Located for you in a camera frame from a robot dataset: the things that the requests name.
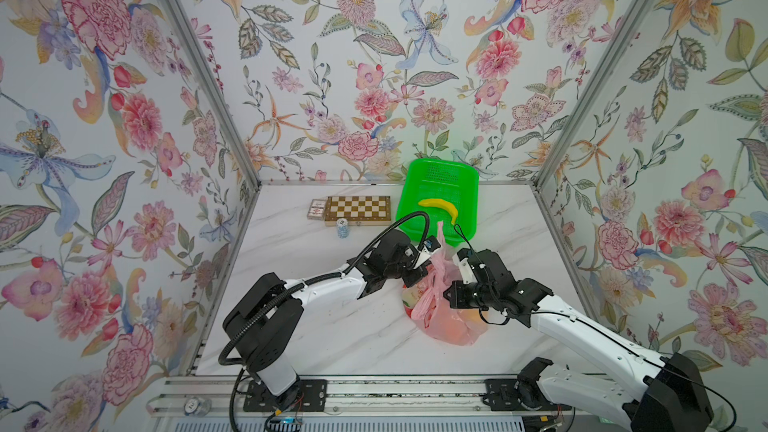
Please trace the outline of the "pink plastic bag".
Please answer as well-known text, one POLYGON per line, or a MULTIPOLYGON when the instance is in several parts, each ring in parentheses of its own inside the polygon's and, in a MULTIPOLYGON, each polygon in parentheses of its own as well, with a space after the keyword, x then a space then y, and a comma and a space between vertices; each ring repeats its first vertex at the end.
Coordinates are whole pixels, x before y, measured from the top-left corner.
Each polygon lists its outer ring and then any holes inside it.
POLYGON ((488 330, 488 325, 477 310, 453 309, 443 296, 452 283, 462 277, 452 261, 455 252, 446 243, 443 222, 437 223, 436 237, 440 248, 431 258, 427 276, 412 287, 403 287, 403 307, 410 320, 432 339, 469 346, 488 330))

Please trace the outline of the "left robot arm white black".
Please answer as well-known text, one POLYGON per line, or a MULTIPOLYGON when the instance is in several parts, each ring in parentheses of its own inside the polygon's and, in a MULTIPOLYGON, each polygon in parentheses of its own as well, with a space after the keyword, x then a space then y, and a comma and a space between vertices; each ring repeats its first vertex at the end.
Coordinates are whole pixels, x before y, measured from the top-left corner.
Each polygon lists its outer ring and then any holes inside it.
POLYGON ((274 273, 260 277, 223 321, 228 342, 218 364, 238 366, 274 398, 294 393, 300 378, 285 350, 301 318, 366 298, 390 280, 412 286, 426 276, 431 255, 427 240, 415 245, 392 229, 331 272, 293 281, 274 273))

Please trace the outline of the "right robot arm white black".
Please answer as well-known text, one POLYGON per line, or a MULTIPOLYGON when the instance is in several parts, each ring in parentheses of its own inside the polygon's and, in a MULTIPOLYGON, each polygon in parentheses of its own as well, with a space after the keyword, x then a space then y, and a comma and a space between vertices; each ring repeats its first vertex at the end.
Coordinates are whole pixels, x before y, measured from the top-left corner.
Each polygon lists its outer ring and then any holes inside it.
POLYGON ((622 338, 569 305, 549 287, 518 280, 490 250, 460 250, 461 278, 444 296, 453 309, 489 310, 566 346, 601 371, 585 375, 536 357, 506 397, 527 410, 564 405, 628 431, 704 431, 713 418, 708 390, 688 357, 665 357, 622 338))

